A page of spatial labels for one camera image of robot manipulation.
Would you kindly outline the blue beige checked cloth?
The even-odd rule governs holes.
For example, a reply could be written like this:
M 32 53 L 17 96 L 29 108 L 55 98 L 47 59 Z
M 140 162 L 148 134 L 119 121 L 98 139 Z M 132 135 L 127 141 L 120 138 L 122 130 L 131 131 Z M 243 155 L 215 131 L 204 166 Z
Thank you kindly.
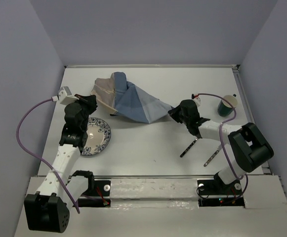
M 109 114 L 146 124 L 161 119 L 173 108 L 129 82 L 123 72 L 114 72 L 108 79 L 97 78 L 91 95 Z

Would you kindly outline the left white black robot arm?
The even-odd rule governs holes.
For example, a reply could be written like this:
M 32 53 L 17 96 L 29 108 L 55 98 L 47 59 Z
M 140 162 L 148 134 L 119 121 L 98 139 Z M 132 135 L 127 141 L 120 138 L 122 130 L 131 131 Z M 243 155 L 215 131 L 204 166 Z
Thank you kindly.
M 79 209 L 79 197 L 94 191 L 91 171 L 70 172 L 85 147 L 88 118 L 96 109 L 94 95 L 75 94 L 66 104 L 65 124 L 55 160 L 53 164 L 45 163 L 50 171 L 36 192 L 28 194 L 24 200 L 29 230 L 63 233 L 71 208 Z

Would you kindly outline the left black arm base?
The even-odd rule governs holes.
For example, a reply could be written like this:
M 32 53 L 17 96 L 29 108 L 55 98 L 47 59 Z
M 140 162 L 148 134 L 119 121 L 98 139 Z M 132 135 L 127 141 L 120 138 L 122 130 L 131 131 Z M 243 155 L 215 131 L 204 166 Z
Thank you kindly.
M 110 207 L 110 180 L 97 180 L 91 171 L 76 171 L 73 173 L 72 178 L 81 177 L 88 181 L 87 189 L 82 193 L 81 197 L 77 200 L 79 207 Z

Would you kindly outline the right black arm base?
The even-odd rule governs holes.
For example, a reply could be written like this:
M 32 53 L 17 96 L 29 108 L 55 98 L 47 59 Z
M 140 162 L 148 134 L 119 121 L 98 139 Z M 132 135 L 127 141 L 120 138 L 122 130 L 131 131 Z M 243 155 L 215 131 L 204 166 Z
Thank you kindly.
M 198 182 L 196 194 L 199 207 L 245 206 L 241 196 L 242 186 L 239 180 L 222 188 L 214 186 L 214 180 L 203 179 Z

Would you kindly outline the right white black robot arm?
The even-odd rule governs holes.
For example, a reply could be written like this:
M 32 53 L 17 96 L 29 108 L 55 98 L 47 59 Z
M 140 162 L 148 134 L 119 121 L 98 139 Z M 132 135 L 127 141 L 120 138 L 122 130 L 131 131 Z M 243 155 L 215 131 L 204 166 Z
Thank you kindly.
M 229 125 L 217 123 L 200 116 L 196 102 L 183 100 L 169 110 L 168 114 L 177 123 L 183 123 L 187 130 L 198 139 L 211 139 L 231 146 L 235 160 L 227 158 L 228 166 L 214 175 L 212 187 L 223 194 L 230 189 L 231 183 L 253 172 L 274 156 L 274 151 L 259 128 L 254 123 Z

